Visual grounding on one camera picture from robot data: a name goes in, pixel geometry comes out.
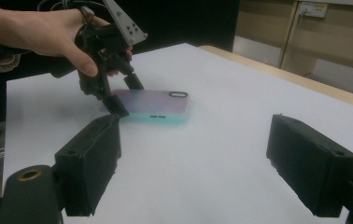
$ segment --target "finger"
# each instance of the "finger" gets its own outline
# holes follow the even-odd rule
[[[107,72],[107,75],[109,77],[113,77],[113,76],[117,75],[118,73],[119,73],[118,70],[111,70],[111,71]]]
[[[105,25],[108,25],[109,22],[107,21],[104,21],[103,19],[99,18],[99,17],[93,17],[92,18],[92,23],[95,25],[95,26],[105,26]]]
[[[75,44],[64,47],[64,56],[82,73],[89,77],[95,77],[98,73],[94,60]]]

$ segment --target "brass ring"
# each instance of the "brass ring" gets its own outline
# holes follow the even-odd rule
[[[23,181],[33,180],[40,175],[42,175],[41,170],[36,170],[36,169],[29,170],[29,171],[26,171],[23,174],[19,175],[19,181],[23,182]]]

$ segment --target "phone case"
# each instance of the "phone case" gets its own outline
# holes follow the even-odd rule
[[[115,90],[130,118],[182,120],[188,113],[184,91]]]

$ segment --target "white tabletop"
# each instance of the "white tabletop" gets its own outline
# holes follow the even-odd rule
[[[65,223],[345,223],[313,217],[266,159],[273,114],[300,119],[353,151],[353,105],[202,49],[177,45],[135,55],[147,90],[186,91],[184,123],[120,121],[122,157],[95,216]],[[111,89],[126,89],[123,75]],[[101,103],[76,72],[7,83],[4,182],[54,153]]]

